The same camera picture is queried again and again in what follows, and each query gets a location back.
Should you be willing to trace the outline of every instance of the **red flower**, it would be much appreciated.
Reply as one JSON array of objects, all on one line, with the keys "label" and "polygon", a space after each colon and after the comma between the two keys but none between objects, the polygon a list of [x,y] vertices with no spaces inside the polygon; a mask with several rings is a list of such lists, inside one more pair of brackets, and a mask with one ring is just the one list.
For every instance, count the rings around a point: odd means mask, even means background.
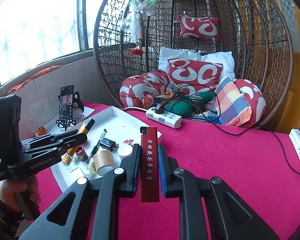
[{"label": "red flower", "polygon": [[131,49],[130,50],[130,55],[133,56],[133,55],[137,55],[137,56],[142,56],[144,54],[143,50],[142,49]]}]

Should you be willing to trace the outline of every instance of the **smartphone screen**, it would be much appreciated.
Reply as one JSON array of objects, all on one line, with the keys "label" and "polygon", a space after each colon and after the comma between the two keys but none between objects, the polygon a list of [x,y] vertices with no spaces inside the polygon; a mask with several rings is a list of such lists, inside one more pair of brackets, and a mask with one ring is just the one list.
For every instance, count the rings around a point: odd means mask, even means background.
[{"label": "smartphone screen", "polygon": [[60,88],[59,119],[72,119],[74,85]]}]

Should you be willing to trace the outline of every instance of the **wicker chair frame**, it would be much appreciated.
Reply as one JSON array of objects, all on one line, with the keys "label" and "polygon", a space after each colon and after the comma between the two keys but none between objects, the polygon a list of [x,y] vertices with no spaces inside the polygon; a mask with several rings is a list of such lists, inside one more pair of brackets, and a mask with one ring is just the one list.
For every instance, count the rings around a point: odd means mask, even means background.
[{"label": "wicker chair frame", "polygon": [[[177,16],[184,12],[218,18],[220,41],[179,38]],[[255,128],[269,122],[284,102],[293,73],[293,47],[287,23],[274,0],[159,0],[152,16],[140,15],[142,57],[129,56],[135,44],[129,38],[129,27],[120,29],[122,19],[130,14],[130,0],[104,0],[94,26],[98,73],[118,106],[123,107],[119,99],[122,81],[157,69],[161,46],[202,55],[231,51],[236,78],[255,83],[266,99],[266,112]]]}]

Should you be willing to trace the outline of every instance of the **camouflage sleeve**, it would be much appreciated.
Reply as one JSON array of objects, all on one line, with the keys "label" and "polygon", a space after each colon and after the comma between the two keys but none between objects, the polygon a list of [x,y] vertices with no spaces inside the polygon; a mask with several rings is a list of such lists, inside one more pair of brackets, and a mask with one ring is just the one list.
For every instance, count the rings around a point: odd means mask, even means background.
[{"label": "camouflage sleeve", "polygon": [[24,219],[24,214],[21,211],[11,209],[0,200],[0,227],[9,237],[15,236],[20,222]]}]

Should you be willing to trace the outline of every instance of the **red cushion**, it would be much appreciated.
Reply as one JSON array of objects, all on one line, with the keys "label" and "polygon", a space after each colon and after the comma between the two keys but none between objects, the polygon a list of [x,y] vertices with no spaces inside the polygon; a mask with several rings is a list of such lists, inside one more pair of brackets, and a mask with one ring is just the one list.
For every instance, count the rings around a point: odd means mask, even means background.
[{"label": "red cushion", "polygon": [[222,64],[181,58],[168,59],[168,63],[169,78],[180,85],[186,95],[214,90],[223,67]]},{"label": "red cushion", "polygon": [[260,120],[266,111],[266,101],[259,88],[251,81],[246,79],[237,79],[234,81],[234,84],[244,99],[251,106],[250,120],[245,122],[242,127],[251,127]]},{"label": "red cushion", "polygon": [[203,17],[193,18],[185,15],[178,16],[180,22],[180,38],[197,37],[214,38],[216,41],[220,41],[218,34],[219,20],[217,18]]},{"label": "red cushion", "polygon": [[122,82],[120,100],[124,107],[141,107],[143,98],[149,92],[152,92],[154,97],[163,94],[168,82],[168,75],[160,69],[140,76],[129,77]]}]

